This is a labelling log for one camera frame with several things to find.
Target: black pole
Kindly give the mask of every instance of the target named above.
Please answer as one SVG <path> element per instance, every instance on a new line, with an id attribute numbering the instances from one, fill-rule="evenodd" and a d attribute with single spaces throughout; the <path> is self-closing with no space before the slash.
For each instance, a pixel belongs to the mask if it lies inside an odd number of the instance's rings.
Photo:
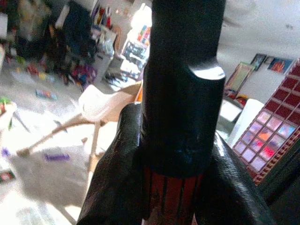
<path id="1" fill-rule="evenodd" d="M 144 224 L 190 225 L 211 158 L 225 75 L 225 0 L 154 0 L 140 146 Z"/>

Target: paper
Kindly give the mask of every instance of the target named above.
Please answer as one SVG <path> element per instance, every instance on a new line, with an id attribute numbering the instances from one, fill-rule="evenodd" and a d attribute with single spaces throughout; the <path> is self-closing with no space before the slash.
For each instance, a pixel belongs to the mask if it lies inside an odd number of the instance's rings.
<path id="1" fill-rule="evenodd" d="M 35 84 L 36 82 L 31 78 L 27 72 L 11 72 L 11 75 L 18 81 L 27 84 Z"/>
<path id="2" fill-rule="evenodd" d="M 0 38 L 6 39 L 8 32 L 8 15 L 0 13 Z"/>

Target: floor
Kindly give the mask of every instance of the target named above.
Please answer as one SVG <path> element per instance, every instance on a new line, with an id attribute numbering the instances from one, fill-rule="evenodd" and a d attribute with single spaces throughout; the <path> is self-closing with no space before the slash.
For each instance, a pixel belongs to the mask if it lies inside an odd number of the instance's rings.
<path id="1" fill-rule="evenodd" d="M 0 158 L 0 170 L 9 168 L 15 175 L 14 180 L 0 183 L 1 224 L 75 224 L 87 189 L 93 125 L 68 129 L 37 147 L 29 157 L 18 157 L 17 150 L 80 112 L 77 100 L 81 91 L 77 86 L 65 86 L 54 74 L 51 75 L 54 83 L 31 77 L 24 71 L 25 67 L 17 62 L 5 63 L 0 74 L 0 97 L 17 104 L 13 126 L 4 141 L 11 155 Z M 96 83 L 102 92 L 113 92 L 101 81 Z M 57 100 L 37 97 L 36 89 L 55 93 Z M 115 130 L 115 123 L 108 123 L 100 130 L 98 152 L 108 148 Z M 70 160 L 48 162 L 45 153 L 68 154 Z"/>

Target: white wall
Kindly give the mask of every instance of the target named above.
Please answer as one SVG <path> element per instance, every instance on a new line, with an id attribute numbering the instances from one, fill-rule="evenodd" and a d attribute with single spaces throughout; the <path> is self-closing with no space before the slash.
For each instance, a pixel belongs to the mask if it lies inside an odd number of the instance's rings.
<path id="1" fill-rule="evenodd" d="M 297 58 L 296 52 L 276 51 L 272 48 L 264 50 L 246 49 L 220 44 L 217 59 L 225 72 L 226 79 L 232 75 L 241 61 L 251 63 L 257 53 L 286 59 Z M 249 98 L 257 99 L 265 104 L 285 77 L 283 74 L 268 70 L 267 67 L 268 65 L 262 64 L 258 71 L 254 71 L 241 88 L 240 94 L 248 95 Z"/>

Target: clothes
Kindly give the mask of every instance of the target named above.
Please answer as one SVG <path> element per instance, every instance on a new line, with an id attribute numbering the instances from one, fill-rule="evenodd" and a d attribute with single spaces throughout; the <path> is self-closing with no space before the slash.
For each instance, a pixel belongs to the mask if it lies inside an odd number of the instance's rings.
<path id="1" fill-rule="evenodd" d="M 55 63 L 61 63 L 66 56 L 67 44 L 66 38 L 61 30 L 55 30 L 54 36 L 47 36 L 46 54 L 50 60 Z"/>
<path id="2" fill-rule="evenodd" d="M 87 52 L 82 52 L 82 49 L 87 48 L 90 39 L 91 19 L 89 12 L 74 1 L 70 1 L 68 6 L 70 8 L 69 14 L 63 25 L 67 45 L 73 53 L 86 56 Z"/>

